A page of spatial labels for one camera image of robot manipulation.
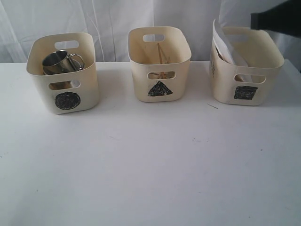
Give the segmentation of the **white square ceramic plate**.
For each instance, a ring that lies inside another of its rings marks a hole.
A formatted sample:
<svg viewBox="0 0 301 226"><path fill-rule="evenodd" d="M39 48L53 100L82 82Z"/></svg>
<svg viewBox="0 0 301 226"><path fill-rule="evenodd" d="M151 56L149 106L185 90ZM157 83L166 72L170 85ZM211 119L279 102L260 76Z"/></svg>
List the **white square ceramic plate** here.
<svg viewBox="0 0 301 226"><path fill-rule="evenodd" d="M217 19L213 21L213 42L222 60L232 65L248 67L248 63L231 45Z"/></svg>

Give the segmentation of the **wooden chopstick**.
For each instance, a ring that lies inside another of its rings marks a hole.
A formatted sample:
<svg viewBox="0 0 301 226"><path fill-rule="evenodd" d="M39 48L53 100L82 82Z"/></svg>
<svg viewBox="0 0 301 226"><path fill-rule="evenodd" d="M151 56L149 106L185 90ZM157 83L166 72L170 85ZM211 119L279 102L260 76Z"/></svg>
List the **wooden chopstick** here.
<svg viewBox="0 0 301 226"><path fill-rule="evenodd" d="M157 43L157 47L158 47L159 62L160 62L160 64L163 64L160 43Z"/></svg>
<svg viewBox="0 0 301 226"><path fill-rule="evenodd" d="M166 59L167 59L168 57L167 57L166 54L164 53L162 47L161 47L161 54L162 54L163 64L166 64L165 61L166 61Z"/></svg>

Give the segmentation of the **stainless steel mug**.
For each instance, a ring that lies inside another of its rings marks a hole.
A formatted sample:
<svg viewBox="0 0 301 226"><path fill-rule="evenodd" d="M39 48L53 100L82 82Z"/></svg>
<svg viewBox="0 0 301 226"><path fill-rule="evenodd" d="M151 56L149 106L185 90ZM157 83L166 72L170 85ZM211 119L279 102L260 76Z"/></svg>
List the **stainless steel mug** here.
<svg viewBox="0 0 301 226"><path fill-rule="evenodd" d="M78 54L69 54L66 50L55 51L44 58L42 67L52 67L57 74L83 70L85 63Z"/></svg>

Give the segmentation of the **stainless steel bowl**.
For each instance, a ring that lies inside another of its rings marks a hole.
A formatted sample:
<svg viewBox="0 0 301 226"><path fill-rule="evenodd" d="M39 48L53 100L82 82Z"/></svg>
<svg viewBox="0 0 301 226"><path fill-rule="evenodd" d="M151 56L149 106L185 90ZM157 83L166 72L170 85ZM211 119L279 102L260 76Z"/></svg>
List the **stainless steel bowl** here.
<svg viewBox="0 0 301 226"><path fill-rule="evenodd" d="M55 71L55 69L53 69L52 67L50 67L50 68L43 67L43 73L45 75L54 75L54 74L57 74L57 72Z"/></svg>

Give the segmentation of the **white ceramic bowl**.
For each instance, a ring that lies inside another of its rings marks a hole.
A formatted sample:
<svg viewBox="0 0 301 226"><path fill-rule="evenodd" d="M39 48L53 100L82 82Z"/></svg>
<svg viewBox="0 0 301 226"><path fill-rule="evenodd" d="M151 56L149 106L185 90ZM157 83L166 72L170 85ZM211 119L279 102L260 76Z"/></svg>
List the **white ceramic bowl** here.
<svg viewBox="0 0 301 226"><path fill-rule="evenodd" d="M79 81L70 81L70 85L72 88L76 88L80 86L80 82Z"/></svg>

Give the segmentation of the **cream bin with square mark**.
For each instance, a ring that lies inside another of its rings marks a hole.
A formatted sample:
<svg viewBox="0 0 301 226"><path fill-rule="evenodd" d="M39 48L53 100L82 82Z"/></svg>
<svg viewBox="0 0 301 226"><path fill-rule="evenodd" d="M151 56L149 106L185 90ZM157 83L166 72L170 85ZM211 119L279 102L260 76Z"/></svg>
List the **cream bin with square mark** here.
<svg viewBox="0 0 301 226"><path fill-rule="evenodd" d="M213 97L224 104L262 104L284 65L282 54L266 31L247 27L223 27L223 31L246 37L231 44L248 65L229 64L220 58L213 44L209 66Z"/></svg>

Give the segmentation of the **cream bin with triangle mark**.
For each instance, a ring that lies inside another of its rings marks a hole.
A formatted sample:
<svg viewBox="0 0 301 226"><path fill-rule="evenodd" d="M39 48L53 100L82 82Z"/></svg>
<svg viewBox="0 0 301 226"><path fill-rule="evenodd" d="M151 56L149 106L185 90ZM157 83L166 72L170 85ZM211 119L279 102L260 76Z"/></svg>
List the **cream bin with triangle mark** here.
<svg viewBox="0 0 301 226"><path fill-rule="evenodd" d="M169 64L160 64L157 43L170 57ZM133 29L128 34L128 54L134 93L140 101L175 101L183 96L191 50L180 29L171 26Z"/></svg>

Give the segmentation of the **white backdrop curtain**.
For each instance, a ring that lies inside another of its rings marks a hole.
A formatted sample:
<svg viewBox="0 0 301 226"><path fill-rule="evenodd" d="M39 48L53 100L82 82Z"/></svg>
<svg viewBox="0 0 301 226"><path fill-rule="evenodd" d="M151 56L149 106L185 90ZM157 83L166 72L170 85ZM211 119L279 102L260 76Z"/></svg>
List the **white backdrop curtain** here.
<svg viewBox="0 0 301 226"><path fill-rule="evenodd" d="M250 25L250 14L277 0L3 0L0 3L0 60L25 62L38 38L87 32L98 62L128 60L128 32L138 27L173 26L185 35L192 60L208 60L212 22Z"/></svg>

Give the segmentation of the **cream bin with circle mark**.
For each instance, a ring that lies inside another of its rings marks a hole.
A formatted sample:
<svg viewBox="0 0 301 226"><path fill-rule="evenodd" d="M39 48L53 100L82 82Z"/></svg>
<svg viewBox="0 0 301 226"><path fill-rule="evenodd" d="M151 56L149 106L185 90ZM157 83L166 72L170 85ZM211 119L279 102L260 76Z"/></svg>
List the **cream bin with circle mark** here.
<svg viewBox="0 0 301 226"><path fill-rule="evenodd" d="M49 54L62 49L69 54L80 55L85 63L84 69L45 75L42 61ZM88 33L56 34L36 40L30 50L26 70L31 75L43 103L55 114L87 110L99 101L95 48L93 38ZM72 88L70 81L79 81L80 86Z"/></svg>

